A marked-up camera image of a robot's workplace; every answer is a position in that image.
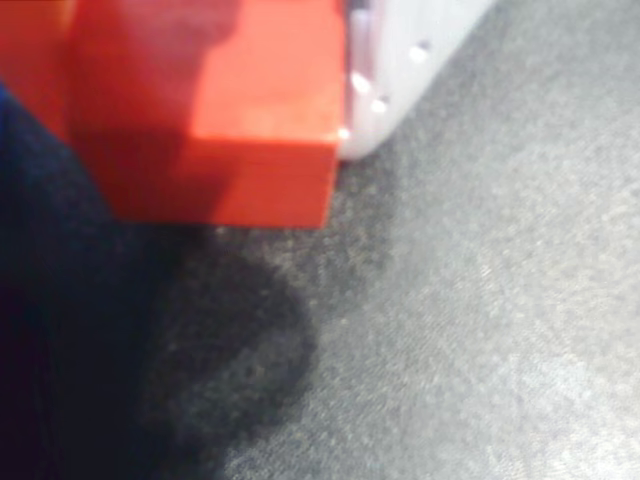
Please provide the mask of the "white fixed gripper right finger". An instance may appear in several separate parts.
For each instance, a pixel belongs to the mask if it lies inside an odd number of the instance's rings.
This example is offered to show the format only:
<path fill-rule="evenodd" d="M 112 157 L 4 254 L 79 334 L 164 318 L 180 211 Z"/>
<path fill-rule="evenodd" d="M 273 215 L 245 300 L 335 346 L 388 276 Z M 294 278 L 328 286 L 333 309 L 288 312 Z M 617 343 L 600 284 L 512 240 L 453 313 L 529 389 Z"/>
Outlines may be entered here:
<path fill-rule="evenodd" d="M 360 160 L 380 147 L 494 5 L 493 0 L 350 2 L 339 158 Z"/>

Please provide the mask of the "orange moving gripper left finger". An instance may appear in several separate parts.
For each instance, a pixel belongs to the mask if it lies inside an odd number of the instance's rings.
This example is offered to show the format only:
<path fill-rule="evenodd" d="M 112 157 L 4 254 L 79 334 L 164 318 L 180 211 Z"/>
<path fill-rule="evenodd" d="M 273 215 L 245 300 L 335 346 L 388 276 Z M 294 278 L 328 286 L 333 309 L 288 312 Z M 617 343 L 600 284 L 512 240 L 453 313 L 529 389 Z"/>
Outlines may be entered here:
<path fill-rule="evenodd" d="M 65 141 L 66 40 L 72 1 L 1 3 L 1 83 L 50 133 Z"/>

